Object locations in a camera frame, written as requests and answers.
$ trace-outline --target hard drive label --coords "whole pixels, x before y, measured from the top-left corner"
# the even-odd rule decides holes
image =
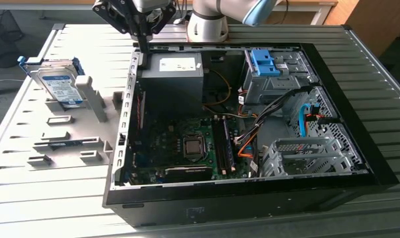
[[[80,107],[83,99],[68,75],[43,76],[48,91],[67,108]]]

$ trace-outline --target blue drive bay latch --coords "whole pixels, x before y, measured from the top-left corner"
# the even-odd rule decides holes
[[[251,60],[259,76],[279,76],[280,71],[273,65],[273,58],[268,50],[251,50]]]

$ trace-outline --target ram slot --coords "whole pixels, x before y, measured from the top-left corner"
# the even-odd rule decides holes
[[[224,118],[216,118],[212,120],[212,131],[217,169],[220,174],[227,175],[229,172],[235,171],[235,160],[232,154],[228,123]]]

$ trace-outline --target white label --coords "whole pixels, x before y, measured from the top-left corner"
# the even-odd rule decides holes
[[[163,58],[159,71],[195,71],[195,58]]]
[[[285,63],[277,63],[276,68],[288,68]]]
[[[65,143],[55,143],[55,144],[49,144],[51,146],[65,146]]]
[[[43,76],[44,84],[56,100],[65,108],[79,108],[83,103],[80,93],[72,87],[72,79],[68,75]]]
[[[239,104],[244,105],[244,97],[239,96]]]
[[[257,172],[259,166],[257,166],[257,164],[256,164],[253,161],[251,161],[249,167],[252,168],[252,170],[253,170],[255,172]]]

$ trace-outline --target slotted metal table surface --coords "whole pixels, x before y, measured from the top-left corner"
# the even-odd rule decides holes
[[[340,26],[232,25],[229,38],[316,45],[400,180],[400,86],[353,32]],[[155,41],[185,41],[184,27],[167,26]],[[41,52],[80,59],[108,105],[109,122],[101,125],[84,110],[65,113],[76,118],[61,127],[72,136],[100,135],[113,145],[117,114],[108,99],[125,85],[132,50],[128,35],[108,25],[65,25],[52,31]],[[25,166],[37,133],[49,129],[44,99],[28,78],[0,126],[0,237],[400,237],[400,184],[324,213],[135,230],[101,208],[107,161],[87,166],[71,152],[57,152],[51,169]]]

